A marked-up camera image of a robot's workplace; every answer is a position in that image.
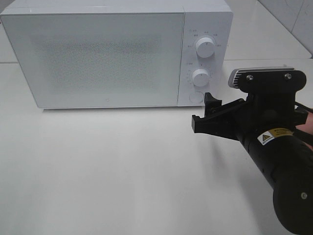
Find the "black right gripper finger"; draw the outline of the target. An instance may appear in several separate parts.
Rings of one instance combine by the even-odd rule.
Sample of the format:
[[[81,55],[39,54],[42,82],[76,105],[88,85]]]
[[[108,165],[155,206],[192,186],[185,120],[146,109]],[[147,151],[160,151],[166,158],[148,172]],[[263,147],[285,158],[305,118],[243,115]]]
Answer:
[[[222,105],[222,101],[214,98],[211,93],[204,94],[205,115],[213,114]]]
[[[202,133],[202,118],[192,115],[192,130],[194,133]]]

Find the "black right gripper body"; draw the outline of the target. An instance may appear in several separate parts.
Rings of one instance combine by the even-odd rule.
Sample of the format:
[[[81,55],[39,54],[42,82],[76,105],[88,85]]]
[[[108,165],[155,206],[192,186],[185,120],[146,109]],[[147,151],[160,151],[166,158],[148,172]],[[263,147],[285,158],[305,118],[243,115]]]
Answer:
[[[202,117],[202,133],[242,141],[249,134],[271,128],[294,130],[305,123],[307,112],[297,110],[295,95],[306,85],[300,70],[243,73],[239,90],[246,99],[222,104]]]

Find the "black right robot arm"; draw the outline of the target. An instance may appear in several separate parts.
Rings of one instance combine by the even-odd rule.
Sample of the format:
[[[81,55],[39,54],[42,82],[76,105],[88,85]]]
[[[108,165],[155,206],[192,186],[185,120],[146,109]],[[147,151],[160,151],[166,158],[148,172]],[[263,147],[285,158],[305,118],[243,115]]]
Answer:
[[[273,188],[278,220],[296,235],[313,232],[313,137],[298,129],[312,110],[295,100],[306,82],[294,68],[235,69],[228,84],[246,99],[223,104],[206,93],[204,117],[192,117],[195,133],[242,144]]]

